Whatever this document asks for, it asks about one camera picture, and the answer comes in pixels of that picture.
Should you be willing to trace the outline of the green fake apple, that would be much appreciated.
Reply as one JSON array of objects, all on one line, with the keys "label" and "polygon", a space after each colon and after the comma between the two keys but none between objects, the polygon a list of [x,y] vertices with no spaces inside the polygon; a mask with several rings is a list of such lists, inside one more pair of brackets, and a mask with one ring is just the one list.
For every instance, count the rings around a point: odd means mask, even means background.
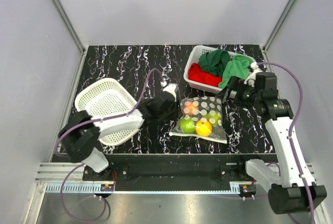
[{"label": "green fake apple", "polygon": [[196,129],[195,122],[192,119],[181,119],[180,130],[182,133],[194,133]]},{"label": "green fake apple", "polygon": [[218,111],[211,110],[206,115],[206,119],[213,127],[222,125],[222,115]]}]

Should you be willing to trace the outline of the polka dot zip bag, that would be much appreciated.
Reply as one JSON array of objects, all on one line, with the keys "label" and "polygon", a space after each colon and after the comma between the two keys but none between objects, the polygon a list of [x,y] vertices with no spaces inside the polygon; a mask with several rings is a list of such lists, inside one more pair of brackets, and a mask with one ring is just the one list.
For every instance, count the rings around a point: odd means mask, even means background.
[{"label": "polka dot zip bag", "polygon": [[[197,101],[199,103],[198,109],[199,113],[197,115],[186,115],[182,112],[182,109],[184,107],[184,103],[186,101]],[[225,131],[223,129],[223,119],[222,119],[222,125],[221,126],[212,126],[212,133],[209,136],[200,136],[196,134],[196,130],[194,133],[182,133],[180,130],[180,120],[181,119],[192,119],[196,123],[201,120],[202,122],[207,121],[206,115],[211,111],[218,111],[222,115],[222,101],[221,99],[214,97],[214,96],[202,96],[202,97],[193,97],[193,98],[185,98],[182,101],[180,101],[180,117],[175,125],[175,127],[170,131],[170,136],[182,136],[182,137],[190,137],[194,136],[196,138],[201,138],[207,141],[217,142],[226,144],[227,143],[227,137],[225,134]]]}]

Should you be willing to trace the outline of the yellow fake lemon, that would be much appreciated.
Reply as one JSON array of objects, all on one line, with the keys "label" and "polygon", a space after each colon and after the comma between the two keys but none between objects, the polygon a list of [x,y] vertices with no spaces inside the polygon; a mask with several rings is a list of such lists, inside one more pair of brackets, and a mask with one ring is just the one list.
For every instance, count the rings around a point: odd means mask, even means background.
[{"label": "yellow fake lemon", "polygon": [[196,123],[196,134],[200,136],[209,136],[212,133],[212,125],[208,122],[199,120]]}]

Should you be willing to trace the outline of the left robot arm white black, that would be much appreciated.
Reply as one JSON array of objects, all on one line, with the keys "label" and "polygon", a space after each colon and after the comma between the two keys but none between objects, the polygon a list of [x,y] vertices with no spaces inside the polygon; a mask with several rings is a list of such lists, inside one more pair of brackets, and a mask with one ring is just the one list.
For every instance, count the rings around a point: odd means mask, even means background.
[{"label": "left robot arm white black", "polygon": [[72,163],[82,163],[92,168],[100,180],[107,180],[112,175],[112,167],[106,155],[97,149],[98,140],[119,131],[138,130],[144,123],[167,117],[176,111],[176,104],[176,94],[163,91],[119,117],[101,120],[83,110],[59,132],[59,139]]}]

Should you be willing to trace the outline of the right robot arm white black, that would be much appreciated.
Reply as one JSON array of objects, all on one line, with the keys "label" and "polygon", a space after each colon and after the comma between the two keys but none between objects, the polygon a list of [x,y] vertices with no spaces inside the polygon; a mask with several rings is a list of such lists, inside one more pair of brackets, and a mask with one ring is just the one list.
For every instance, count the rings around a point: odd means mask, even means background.
[{"label": "right robot arm white black", "polygon": [[278,98],[277,77],[271,72],[253,72],[250,77],[230,78],[219,93],[222,101],[241,107],[255,107],[262,117],[275,148],[280,174],[275,174],[261,159],[250,159],[236,167],[241,180],[251,177],[267,192],[276,214],[313,212],[326,198],[302,155],[293,123],[296,117],[286,99]]}]

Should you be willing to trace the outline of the orange fake peach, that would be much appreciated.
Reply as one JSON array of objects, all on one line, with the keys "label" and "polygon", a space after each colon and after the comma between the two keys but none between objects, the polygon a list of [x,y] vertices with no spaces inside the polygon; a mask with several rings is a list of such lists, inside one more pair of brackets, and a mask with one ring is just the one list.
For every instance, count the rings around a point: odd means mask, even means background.
[{"label": "orange fake peach", "polygon": [[199,109],[198,109],[198,105],[199,103],[197,101],[186,101],[184,103],[184,107],[182,109],[182,112],[186,115],[197,115],[199,113]]}]

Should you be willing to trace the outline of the light green cloth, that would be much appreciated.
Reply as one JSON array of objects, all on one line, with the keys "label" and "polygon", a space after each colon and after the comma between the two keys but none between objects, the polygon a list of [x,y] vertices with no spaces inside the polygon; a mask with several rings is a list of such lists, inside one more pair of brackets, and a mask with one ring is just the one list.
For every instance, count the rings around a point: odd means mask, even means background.
[{"label": "light green cloth", "polygon": [[224,89],[232,76],[245,79],[249,74],[249,66],[254,60],[245,55],[235,55],[231,61],[229,61],[224,69],[222,75],[222,82],[219,83],[218,87]]}]

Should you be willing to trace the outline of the dark green cloth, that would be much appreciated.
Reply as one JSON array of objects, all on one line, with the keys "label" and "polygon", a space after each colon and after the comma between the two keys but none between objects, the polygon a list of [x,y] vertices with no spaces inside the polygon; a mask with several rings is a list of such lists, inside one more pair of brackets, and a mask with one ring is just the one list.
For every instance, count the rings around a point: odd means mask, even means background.
[{"label": "dark green cloth", "polygon": [[200,56],[198,64],[200,68],[217,77],[222,77],[227,63],[231,60],[228,51],[217,49],[213,52],[207,52]]}]

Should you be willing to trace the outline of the red cloth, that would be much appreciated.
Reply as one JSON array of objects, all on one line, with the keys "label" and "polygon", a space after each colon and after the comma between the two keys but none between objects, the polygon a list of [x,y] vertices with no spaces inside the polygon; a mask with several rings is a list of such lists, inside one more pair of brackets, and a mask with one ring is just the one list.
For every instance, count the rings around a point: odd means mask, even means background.
[{"label": "red cloth", "polygon": [[189,80],[199,82],[202,84],[218,87],[219,84],[222,82],[222,77],[214,76],[210,73],[203,71],[200,68],[200,65],[197,63],[191,64],[189,71],[188,71],[188,78]]}]

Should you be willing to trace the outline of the white rectangular slotted basket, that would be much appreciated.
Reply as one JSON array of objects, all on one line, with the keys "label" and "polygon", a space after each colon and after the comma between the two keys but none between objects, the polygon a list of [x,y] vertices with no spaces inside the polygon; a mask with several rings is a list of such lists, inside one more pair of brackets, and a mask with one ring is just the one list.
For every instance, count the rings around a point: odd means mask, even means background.
[{"label": "white rectangular slotted basket", "polygon": [[184,69],[184,80],[193,89],[219,93],[231,76],[246,78],[255,59],[223,49],[197,45]]}]

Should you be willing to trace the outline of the white perforated oval basket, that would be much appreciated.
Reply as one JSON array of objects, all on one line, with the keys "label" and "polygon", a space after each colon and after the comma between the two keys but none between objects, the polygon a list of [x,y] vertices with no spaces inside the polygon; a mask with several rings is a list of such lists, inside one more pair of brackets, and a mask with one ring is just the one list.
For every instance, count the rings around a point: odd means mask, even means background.
[{"label": "white perforated oval basket", "polygon": [[87,111],[93,117],[118,115],[132,109],[137,101],[113,78],[94,82],[75,98],[77,111]]}]

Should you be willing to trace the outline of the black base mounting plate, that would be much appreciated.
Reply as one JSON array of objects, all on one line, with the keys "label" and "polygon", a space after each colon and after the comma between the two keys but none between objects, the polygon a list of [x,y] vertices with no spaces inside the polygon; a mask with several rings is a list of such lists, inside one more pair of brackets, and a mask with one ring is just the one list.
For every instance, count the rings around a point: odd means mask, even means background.
[{"label": "black base mounting plate", "polygon": [[245,162],[261,159],[277,162],[275,154],[112,154],[101,173],[90,168],[84,181],[116,180],[117,192],[233,192],[230,183],[251,183]]}]

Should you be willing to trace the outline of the aluminium frame rail front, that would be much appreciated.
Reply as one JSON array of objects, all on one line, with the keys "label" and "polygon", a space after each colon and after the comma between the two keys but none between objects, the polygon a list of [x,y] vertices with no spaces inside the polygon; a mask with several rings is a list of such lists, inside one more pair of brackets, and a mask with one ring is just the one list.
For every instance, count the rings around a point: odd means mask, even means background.
[{"label": "aluminium frame rail front", "polygon": [[67,182],[82,181],[84,166],[72,163],[41,163],[35,181],[62,182],[72,169],[75,171],[69,175]]}]

